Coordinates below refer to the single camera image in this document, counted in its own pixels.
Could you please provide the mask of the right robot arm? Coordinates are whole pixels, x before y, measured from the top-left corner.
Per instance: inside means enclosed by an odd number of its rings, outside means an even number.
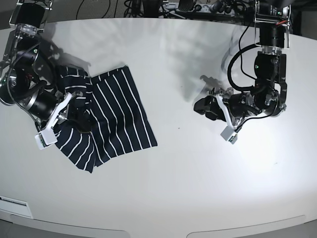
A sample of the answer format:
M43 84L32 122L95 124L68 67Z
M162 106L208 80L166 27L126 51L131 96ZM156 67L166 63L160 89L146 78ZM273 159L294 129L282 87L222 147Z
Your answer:
M0 101L17 105L37 131L49 126L53 112L66 99L58 69L44 53L44 31L51 0L19 0L9 20L10 32L0 62Z

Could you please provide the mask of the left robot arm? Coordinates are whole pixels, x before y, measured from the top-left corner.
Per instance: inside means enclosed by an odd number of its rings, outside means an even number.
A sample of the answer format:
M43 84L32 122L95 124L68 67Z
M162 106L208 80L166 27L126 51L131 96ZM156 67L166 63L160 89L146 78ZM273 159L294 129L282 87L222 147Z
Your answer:
M249 119L275 117L286 109L287 56L291 6L275 7L267 0L254 2L255 43L240 48L227 68L230 88L212 88L207 96L194 104L193 110L211 120L222 120L239 128ZM260 48L254 62L254 84L238 86L232 68L243 53Z

